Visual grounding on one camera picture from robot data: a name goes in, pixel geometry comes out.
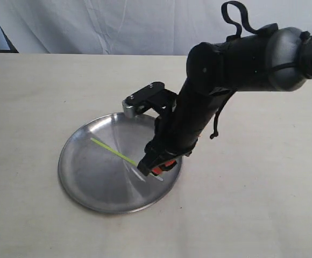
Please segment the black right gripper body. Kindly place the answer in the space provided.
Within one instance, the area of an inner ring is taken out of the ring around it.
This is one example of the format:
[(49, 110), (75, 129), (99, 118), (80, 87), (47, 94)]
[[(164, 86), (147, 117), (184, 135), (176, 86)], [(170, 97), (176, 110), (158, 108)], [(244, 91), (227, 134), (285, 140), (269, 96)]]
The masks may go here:
[(196, 146), (196, 133), (171, 131), (170, 116), (158, 115), (154, 122), (154, 137), (144, 149), (144, 161), (173, 161), (188, 156)]

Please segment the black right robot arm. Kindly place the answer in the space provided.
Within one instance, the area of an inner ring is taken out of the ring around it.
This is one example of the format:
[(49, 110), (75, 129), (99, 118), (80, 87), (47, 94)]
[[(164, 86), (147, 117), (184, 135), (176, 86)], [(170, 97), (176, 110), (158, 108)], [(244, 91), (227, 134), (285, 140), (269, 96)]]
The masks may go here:
[(222, 44), (202, 42), (188, 54), (186, 75), (180, 92), (159, 110), (155, 135), (137, 166), (144, 175), (168, 171), (190, 155), (235, 93), (291, 92), (311, 80), (312, 35), (287, 27)]

